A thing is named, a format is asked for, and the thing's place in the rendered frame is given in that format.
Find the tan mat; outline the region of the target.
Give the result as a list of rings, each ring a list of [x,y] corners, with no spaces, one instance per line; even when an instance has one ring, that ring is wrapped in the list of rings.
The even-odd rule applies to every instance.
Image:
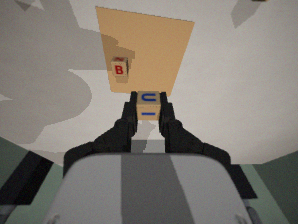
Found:
[[[111,92],[171,95],[195,22],[97,7]],[[128,57],[128,76],[113,76],[114,56]]]

